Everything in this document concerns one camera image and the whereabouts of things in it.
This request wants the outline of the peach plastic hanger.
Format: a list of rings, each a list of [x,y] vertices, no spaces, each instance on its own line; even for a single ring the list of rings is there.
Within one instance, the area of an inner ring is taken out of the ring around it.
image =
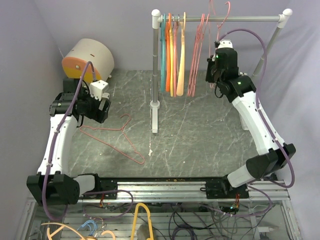
[[[183,25],[181,27],[181,50],[180,50],[180,65],[178,72],[178,82],[176,95],[181,97],[184,94],[185,84],[185,29],[186,29],[186,13],[183,13]]]

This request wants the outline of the yellow plastic hanger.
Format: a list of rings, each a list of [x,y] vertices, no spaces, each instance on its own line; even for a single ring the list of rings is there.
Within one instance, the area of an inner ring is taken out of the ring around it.
[[[169,50],[170,50],[170,96],[174,96],[174,47],[173,47],[173,33],[172,33],[172,14],[168,14],[169,24]]]

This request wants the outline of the pink plastic hanger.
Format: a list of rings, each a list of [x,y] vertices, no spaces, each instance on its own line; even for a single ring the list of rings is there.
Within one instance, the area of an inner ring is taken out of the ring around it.
[[[173,24],[173,96],[177,96],[177,32],[179,22],[175,21]]]

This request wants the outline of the teal plastic hanger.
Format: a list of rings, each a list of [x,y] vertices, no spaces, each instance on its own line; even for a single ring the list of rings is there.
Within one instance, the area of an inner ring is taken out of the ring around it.
[[[161,22],[161,33],[160,33],[160,42],[161,42],[161,81],[160,81],[160,90],[164,92],[166,90],[166,15],[162,15]]]

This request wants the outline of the orange plastic hanger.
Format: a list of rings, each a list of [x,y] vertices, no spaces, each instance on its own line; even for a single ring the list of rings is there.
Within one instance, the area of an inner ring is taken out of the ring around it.
[[[165,42],[166,42],[166,86],[167,92],[171,91],[171,13],[168,14],[168,22],[165,23]]]

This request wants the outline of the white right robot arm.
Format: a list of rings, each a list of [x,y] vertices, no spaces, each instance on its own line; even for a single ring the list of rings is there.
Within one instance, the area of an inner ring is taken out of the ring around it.
[[[231,198],[238,192],[238,187],[282,169],[296,153],[296,148],[292,143],[286,143],[271,124],[253,81],[240,74],[238,53],[232,47],[217,48],[207,62],[205,80],[214,83],[214,90],[225,96],[238,111],[257,151],[257,156],[222,178],[220,192]]]

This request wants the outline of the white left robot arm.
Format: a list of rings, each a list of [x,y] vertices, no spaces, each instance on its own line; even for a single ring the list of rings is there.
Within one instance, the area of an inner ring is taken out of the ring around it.
[[[96,173],[68,176],[72,138],[78,121],[88,118],[102,124],[111,105],[109,84],[97,80],[77,90],[79,80],[65,78],[63,91],[49,107],[50,133],[45,154],[35,175],[27,177],[26,186],[39,205],[74,205],[84,193],[91,199],[102,193]]]

